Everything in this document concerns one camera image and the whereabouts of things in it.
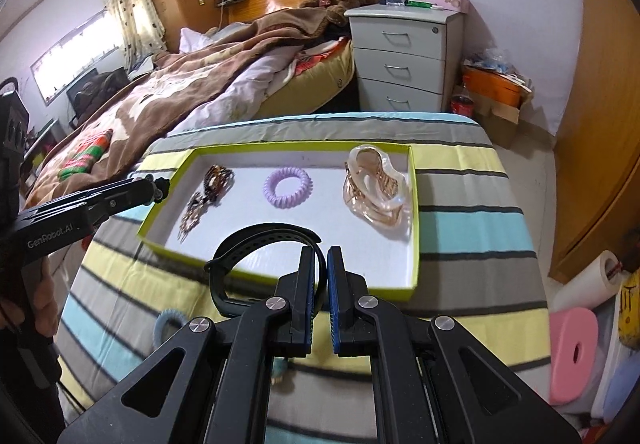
wooden door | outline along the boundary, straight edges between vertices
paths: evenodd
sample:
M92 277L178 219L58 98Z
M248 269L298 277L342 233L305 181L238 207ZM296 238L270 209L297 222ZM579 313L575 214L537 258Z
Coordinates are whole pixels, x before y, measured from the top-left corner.
M620 193L625 185L629 191L640 156L639 62L640 16L631 0L584 0L574 86L555 149L556 280L570 280L604 249L622 250L617 240L635 218L630 196L621 201ZM619 215L625 220L611 227Z

drawer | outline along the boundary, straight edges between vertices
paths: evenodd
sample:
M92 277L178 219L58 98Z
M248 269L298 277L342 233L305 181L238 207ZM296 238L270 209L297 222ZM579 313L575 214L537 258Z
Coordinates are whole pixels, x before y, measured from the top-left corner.
M369 49L354 49L353 56L361 78L442 93L442 60Z
M446 26L393 18L351 18L353 46L427 58L446 57Z
M363 112L439 112L442 95L392 83L358 79Z

striped tablecloth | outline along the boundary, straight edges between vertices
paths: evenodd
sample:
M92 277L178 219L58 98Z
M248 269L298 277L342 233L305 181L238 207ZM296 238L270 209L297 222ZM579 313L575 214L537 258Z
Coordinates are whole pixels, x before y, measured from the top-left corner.
M548 396L548 311L536 254L497 153L482 128L449 114L282 117L157 141L136 173L171 176L193 148L284 140L362 140L414 148L420 275L402 309L454 316L505 364ZM152 352L159 312L222 319L206 275L158 257L137 238L147 207L105 222L71 287L57 344L62 381L90 406ZM255 285L235 283L255 295ZM267 443L375 442L369 361L332 353L328 314L314 322L312 354L272 388ZM61 394L68 422L77 415Z

purple spiral hair tie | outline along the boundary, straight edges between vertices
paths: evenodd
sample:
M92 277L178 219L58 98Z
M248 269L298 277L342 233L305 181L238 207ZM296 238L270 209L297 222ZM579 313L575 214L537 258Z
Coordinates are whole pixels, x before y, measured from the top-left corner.
M279 182L288 177L297 177L300 179L300 188L290 195L283 195L281 197L277 196L276 186ZM311 177L309 177L306 171L302 168L289 166L277 169L269 175L267 180L264 182L262 191L264 192L264 197L269 201L269 204L276 208L286 209L294 208L295 206L302 204L302 202L304 202L311 194L312 187L313 183L311 182Z

nightstand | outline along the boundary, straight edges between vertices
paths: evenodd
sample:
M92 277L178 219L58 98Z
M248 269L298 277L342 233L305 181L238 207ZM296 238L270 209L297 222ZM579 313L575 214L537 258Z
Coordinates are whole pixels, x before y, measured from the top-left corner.
M397 5L367 5L344 14L363 111L444 110L460 66L464 14Z

